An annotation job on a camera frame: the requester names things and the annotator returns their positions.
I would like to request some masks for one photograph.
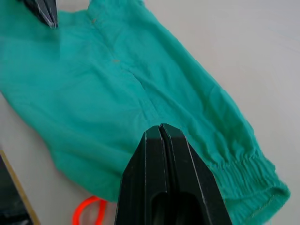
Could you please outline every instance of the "orange rubber band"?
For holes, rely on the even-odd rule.
[[[84,211],[86,207],[88,207],[90,204],[99,201],[100,209],[99,209],[99,214],[98,218],[96,220],[96,225],[102,225],[102,222],[104,220],[104,215],[105,215],[105,208],[107,201],[98,198],[97,196],[91,196],[88,199],[84,200],[80,205],[75,209],[75,212],[73,214],[73,225],[79,225],[80,221],[80,215]]]

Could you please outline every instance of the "white surface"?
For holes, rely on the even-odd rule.
[[[87,4],[58,1],[67,11]],[[299,224],[300,1],[148,0],[146,5],[229,92],[290,188],[292,196],[272,224]],[[3,98],[0,143],[42,225],[70,224],[73,210],[89,195],[55,170],[42,140]]]

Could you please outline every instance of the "teal fabric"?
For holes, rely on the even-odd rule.
[[[290,192],[250,124],[143,2],[93,0],[59,19],[50,30],[0,1],[0,89],[68,178],[117,201],[143,132],[169,123],[213,172],[234,224],[261,224],[284,205]]]

